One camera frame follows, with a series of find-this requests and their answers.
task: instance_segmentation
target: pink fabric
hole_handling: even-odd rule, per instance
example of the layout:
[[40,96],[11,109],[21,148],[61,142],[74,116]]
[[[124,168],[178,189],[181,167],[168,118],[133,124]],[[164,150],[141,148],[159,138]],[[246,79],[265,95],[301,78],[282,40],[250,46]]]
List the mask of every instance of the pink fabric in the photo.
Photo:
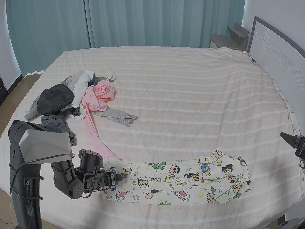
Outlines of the pink fabric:
[[88,87],[81,103],[84,104],[84,109],[86,110],[85,120],[95,151],[103,158],[119,159],[98,137],[90,113],[90,111],[106,111],[108,107],[106,102],[112,99],[114,99],[113,86],[110,82],[100,81],[97,85]]

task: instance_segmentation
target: tiled floor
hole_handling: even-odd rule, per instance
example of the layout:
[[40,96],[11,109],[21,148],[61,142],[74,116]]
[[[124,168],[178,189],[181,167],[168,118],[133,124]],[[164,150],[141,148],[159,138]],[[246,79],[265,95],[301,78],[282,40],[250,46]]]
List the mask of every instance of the tiled floor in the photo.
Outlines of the tiled floor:
[[[39,77],[39,74],[27,75],[19,82],[13,92],[4,100],[0,106],[0,135],[2,135],[8,121],[10,120],[17,106],[20,104],[21,100],[25,97]],[[0,229],[14,229],[17,225],[13,202],[11,203],[11,197],[2,189],[0,189],[0,220],[6,223],[11,222],[13,224],[5,224],[4,222],[0,221]],[[57,227],[44,220],[43,224],[46,229],[61,229],[60,227]]]

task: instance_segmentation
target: curtain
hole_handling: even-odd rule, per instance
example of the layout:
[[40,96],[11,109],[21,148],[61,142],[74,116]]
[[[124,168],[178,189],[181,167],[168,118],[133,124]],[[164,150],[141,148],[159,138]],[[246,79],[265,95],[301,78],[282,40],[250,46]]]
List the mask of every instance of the curtain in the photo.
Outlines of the curtain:
[[245,0],[7,0],[22,74],[63,51],[110,46],[209,47],[241,24]]

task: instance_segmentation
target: white headboard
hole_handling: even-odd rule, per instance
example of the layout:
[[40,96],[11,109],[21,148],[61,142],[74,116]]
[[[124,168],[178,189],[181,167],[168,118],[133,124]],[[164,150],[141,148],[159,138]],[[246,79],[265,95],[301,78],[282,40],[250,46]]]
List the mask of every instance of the white headboard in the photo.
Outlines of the white headboard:
[[254,17],[247,52],[287,99],[305,135],[305,51],[278,29]]

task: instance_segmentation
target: wall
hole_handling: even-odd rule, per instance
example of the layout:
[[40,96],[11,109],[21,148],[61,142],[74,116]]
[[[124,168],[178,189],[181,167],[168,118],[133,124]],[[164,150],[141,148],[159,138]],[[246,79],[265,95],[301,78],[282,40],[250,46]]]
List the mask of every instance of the wall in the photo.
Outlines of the wall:
[[6,0],[0,0],[0,76],[6,89],[20,74],[7,27]]
[[254,16],[273,25],[305,49],[305,0],[246,0],[242,26],[252,30]]

